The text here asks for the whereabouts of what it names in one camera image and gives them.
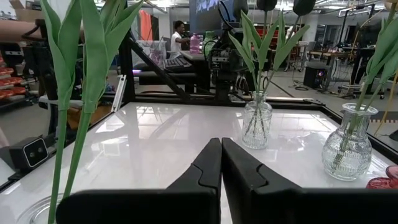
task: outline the black tulip bud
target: black tulip bud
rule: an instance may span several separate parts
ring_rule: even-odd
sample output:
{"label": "black tulip bud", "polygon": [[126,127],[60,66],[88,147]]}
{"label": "black tulip bud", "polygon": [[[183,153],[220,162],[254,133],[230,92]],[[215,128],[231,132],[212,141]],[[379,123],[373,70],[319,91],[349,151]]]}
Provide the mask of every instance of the black tulip bud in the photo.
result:
{"label": "black tulip bud", "polygon": [[248,2],[246,0],[234,0],[233,15],[237,22],[241,20],[241,11],[243,11],[245,14],[248,14]]}
{"label": "black tulip bud", "polygon": [[278,0],[257,0],[256,3],[258,9],[267,12],[275,9]]}
{"label": "black tulip bud", "polygon": [[305,16],[313,10],[316,0],[294,0],[293,11],[298,16]]}

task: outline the person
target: person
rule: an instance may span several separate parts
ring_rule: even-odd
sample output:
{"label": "person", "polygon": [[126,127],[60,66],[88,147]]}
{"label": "person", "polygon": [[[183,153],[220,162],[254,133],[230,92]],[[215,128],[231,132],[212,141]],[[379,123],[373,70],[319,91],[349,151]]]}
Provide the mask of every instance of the person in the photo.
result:
{"label": "person", "polygon": [[181,51],[181,44],[189,42],[189,38],[181,38],[181,34],[184,33],[185,27],[182,21],[177,21],[174,23],[174,34],[172,35],[170,41],[170,59],[175,59],[177,57],[182,57]]}

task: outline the glass vase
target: glass vase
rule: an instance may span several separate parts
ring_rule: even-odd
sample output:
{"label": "glass vase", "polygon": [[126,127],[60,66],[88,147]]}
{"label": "glass vase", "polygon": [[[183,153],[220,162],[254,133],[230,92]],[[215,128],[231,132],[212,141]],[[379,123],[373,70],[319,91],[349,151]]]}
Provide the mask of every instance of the glass vase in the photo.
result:
{"label": "glass vase", "polygon": [[206,31],[205,39],[203,40],[203,53],[207,57],[210,50],[213,48],[215,42],[213,42],[214,32],[213,31]]}
{"label": "glass vase", "polygon": [[254,100],[244,107],[242,142],[251,149],[267,146],[272,106],[266,102],[266,96],[267,93],[255,93]]}
{"label": "glass vase", "polygon": [[366,134],[371,115],[378,111],[369,107],[355,110],[355,103],[343,105],[340,127],[331,133],[322,150],[326,173],[339,180],[351,181],[366,173],[372,159],[372,145]]}
{"label": "glass vase", "polygon": [[[62,197],[63,194],[58,194],[57,205]],[[31,205],[18,217],[16,224],[48,224],[50,200],[51,196],[48,196]]]}

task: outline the laboratory floor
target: laboratory floor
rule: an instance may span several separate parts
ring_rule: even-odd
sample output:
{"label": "laboratory floor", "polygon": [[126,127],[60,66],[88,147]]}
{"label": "laboratory floor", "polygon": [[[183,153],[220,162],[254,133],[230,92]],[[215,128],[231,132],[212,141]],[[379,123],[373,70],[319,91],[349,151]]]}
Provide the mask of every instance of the laboratory floor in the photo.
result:
{"label": "laboratory floor", "polygon": [[[349,77],[349,70],[341,70],[345,71],[341,73],[341,78],[347,79]],[[313,89],[309,89],[307,91],[299,91],[292,87],[294,85],[293,80],[298,80],[302,82],[303,77],[304,71],[295,71],[294,73],[292,70],[289,70],[288,72],[277,72],[272,79],[273,83],[269,86],[268,95],[280,97],[294,96],[296,98],[317,99],[325,103],[327,107],[339,114],[341,114],[342,104],[356,102],[355,99],[345,100],[339,98],[338,95],[331,93],[323,94]],[[116,74],[110,75],[108,81],[111,84],[116,85]],[[337,92],[337,87],[341,84],[342,83],[331,82],[329,90],[332,92]],[[148,90],[170,91],[170,89],[165,85],[136,86],[136,93]],[[398,97],[396,96],[396,94],[397,93],[394,93],[394,99],[392,100],[390,111],[398,111]],[[389,92],[386,93],[386,98],[384,100],[380,100],[379,98],[377,98],[373,102],[373,107],[375,107],[379,111],[385,111],[388,102],[388,96]],[[15,144],[28,137],[45,134],[48,128],[48,118],[48,112],[40,108],[37,104],[33,106],[17,108],[8,111],[7,113],[0,114],[0,147],[7,144]],[[395,149],[398,149],[398,142],[391,140],[388,135],[397,129],[397,123],[398,120],[396,121],[396,123],[384,124],[377,134],[377,137],[380,140]],[[369,133],[373,134],[378,126],[378,122],[370,123],[368,129]]]}

